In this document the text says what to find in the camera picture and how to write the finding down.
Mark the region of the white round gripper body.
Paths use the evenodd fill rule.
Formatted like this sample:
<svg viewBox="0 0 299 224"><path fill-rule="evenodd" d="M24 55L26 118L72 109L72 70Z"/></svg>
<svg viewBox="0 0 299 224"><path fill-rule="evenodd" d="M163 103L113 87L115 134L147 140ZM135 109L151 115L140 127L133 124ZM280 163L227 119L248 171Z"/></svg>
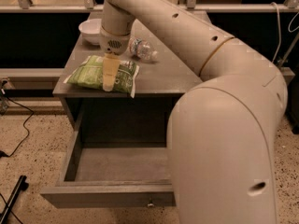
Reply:
<svg viewBox="0 0 299 224"><path fill-rule="evenodd" d="M127 50L130 37L130 30L102 26L99 43L105 53L122 55Z"/></svg>

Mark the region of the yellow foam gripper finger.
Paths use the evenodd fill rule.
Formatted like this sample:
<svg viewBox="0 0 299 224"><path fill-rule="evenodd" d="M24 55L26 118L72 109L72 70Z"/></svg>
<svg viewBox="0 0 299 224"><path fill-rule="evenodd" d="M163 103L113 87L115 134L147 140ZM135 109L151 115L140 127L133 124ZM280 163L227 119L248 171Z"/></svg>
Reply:
<svg viewBox="0 0 299 224"><path fill-rule="evenodd" d="M112 91L121 60L118 55L106 53L103 59L103 90Z"/></svg>

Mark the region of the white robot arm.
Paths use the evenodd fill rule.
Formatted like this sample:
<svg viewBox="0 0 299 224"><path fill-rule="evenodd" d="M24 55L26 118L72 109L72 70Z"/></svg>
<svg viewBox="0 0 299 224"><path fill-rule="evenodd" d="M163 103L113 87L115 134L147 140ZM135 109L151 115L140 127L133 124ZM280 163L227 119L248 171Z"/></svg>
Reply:
<svg viewBox="0 0 299 224"><path fill-rule="evenodd" d="M274 140L287 106L279 69L166 0L105 0L104 32L139 20L201 83L175 104L167 154L180 224L279 224Z"/></svg>

